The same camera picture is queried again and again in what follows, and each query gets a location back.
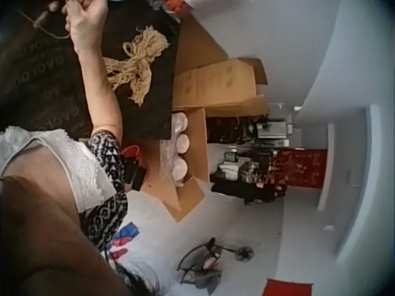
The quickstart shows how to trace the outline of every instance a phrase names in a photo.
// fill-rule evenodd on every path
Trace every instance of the cardboard box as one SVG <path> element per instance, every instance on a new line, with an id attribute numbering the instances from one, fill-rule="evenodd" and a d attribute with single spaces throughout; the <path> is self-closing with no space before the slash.
<path id="1" fill-rule="evenodd" d="M 179 74 L 174 79 L 173 108 L 237 104 L 256 97 L 257 81 L 265 82 L 263 69 L 257 59 L 232 59 Z"/>
<path id="2" fill-rule="evenodd" d="M 181 26 L 173 92 L 173 110 L 185 112 L 190 145 L 182 155 L 188 164 L 185 185 L 176 189 L 170 177 L 160 173 L 159 143 L 141 145 L 148 167 L 141 188 L 163 201 L 179 222 L 204 198 L 197 179 L 209 181 L 206 117 L 240 117 L 268 113 L 264 96 L 257 96 L 256 84 L 267 84 L 258 59 L 228 60 L 226 52 L 193 18 Z"/>
<path id="3" fill-rule="evenodd" d="M 176 189 L 171 178 L 160 173 L 159 142 L 141 144 L 144 166 L 148 167 L 141 190 L 163 201 L 176 221 L 181 221 L 204 198 L 196 178 L 209 181 L 205 110 L 185 110 L 185 114 L 188 127 L 184 133 L 189 137 L 190 145 L 182 155 L 188 164 L 184 187 Z"/>

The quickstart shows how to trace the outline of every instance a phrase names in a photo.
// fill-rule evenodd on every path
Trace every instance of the woman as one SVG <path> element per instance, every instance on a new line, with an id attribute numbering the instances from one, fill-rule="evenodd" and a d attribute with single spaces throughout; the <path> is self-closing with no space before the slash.
<path id="1" fill-rule="evenodd" d="M 79 2 L 69 0 L 62 11 L 81 65 L 92 136 L 85 146 L 62 130 L 11 127 L 0 135 L 5 292 L 157 295 L 133 275 L 125 285 L 100 254 L 127 212 L 122 118 L 101 54 L 107 1 Z"/>

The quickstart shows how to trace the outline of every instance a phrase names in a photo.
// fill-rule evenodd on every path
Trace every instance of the white lace top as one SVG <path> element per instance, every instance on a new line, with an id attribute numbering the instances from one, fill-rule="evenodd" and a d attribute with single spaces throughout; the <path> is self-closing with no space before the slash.
<path id="1" fill-rule="evenodd" d="M 38 145 L 47 147 L 60 161 L 69 179 L 79 213 L 101 205 L 116 194 L 106 172 L 96 157 L 62 129 L 29 132 L 11 126 L 0 134 L 0 176 L 8 164 L 23 150 Z"/>

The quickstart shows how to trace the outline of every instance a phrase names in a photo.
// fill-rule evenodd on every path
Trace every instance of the red mat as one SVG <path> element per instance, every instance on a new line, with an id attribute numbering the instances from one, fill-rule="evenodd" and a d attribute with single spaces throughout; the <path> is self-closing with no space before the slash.
<path id="1" fill-rule="evenodd" d="M 298 284 L 296 282 L 282 282 L 269 279 L 262 296 L 311 296 L 312 286 L 312 284 Z"/>

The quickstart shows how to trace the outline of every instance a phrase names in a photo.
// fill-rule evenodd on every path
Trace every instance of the tan rope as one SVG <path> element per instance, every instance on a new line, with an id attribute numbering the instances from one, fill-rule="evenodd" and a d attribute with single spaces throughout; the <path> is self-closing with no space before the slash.
<path id="1" fill-rule="evenodd" d="M 120 85 L 129 83 L 133 91 L 130 99 L 141 106 L 151 87 L 150 65 L 168 47 L 166 37 L 152 26 L 140 31 L 132 42 L 125 42 L 122 48 L 129 59 L 104 58 L 112 89 L 116 90 Z"/>
<path id="2" fill-rule="evenodd" d="M 35 20 L 33 20 L 31 17 L 29 17 L 26 13 L 24 13 L 23 11 L 17 9 L 17 12 L 24 17 L 25 19 L 27 19 L 29 22 L 31 22 L 32 25 L 35 24 Z M 41 25 L 37 25 L 37 29 L 43 31 L 44 33 L 46 33 L 47 35 L 55 38 L 55 39 L 67 39 L 70 37 L 70 34 L 67 34 L 65 36 L 57 36 L 54 33 L 51 33 L 50 31 L 45 30 Z"/>

